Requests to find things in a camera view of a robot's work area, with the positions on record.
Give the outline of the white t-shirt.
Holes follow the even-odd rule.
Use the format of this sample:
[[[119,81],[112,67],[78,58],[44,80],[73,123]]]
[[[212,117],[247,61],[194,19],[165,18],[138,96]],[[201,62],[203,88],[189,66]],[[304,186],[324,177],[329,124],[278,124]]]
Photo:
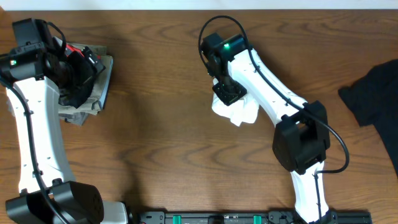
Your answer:
[[[240,126],[242,123],[253,124],[256,122],[259,103],[248,93],[235,103],[226,106],[214,93],[211,109],[217,115],[228,118],[234,125]]]

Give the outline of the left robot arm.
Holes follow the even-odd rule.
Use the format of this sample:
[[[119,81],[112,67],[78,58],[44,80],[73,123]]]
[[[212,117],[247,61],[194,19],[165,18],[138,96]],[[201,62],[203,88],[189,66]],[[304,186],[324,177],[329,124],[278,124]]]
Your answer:
[[[21,154],[19,196],[6,202],[16,223],[127,223],[125,204],[107,202],[76,181],[63,145],[60,117],[102,110],[113,58],[96,47],[59,55],[43,42],[12,49],[1,60]]]

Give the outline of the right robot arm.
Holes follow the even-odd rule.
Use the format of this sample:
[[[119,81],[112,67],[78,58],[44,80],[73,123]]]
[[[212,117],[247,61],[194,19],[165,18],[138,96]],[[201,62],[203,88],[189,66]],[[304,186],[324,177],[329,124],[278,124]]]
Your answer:
[[[328,124],[326,108],[309,103],[288,89],[263,63],[241,30],[228,39],[213,33],[199,36],[198,51],[208,74],[213,77],[212,109],[240,126],[254,123],[263,109],[274,125],[272,150],[281,166],[290,172],[295,190],[295,212],[301,222],[326,223],[331,220],[324,196],[323,174],[326,150],[334,136],[349,164],[348,148]]]

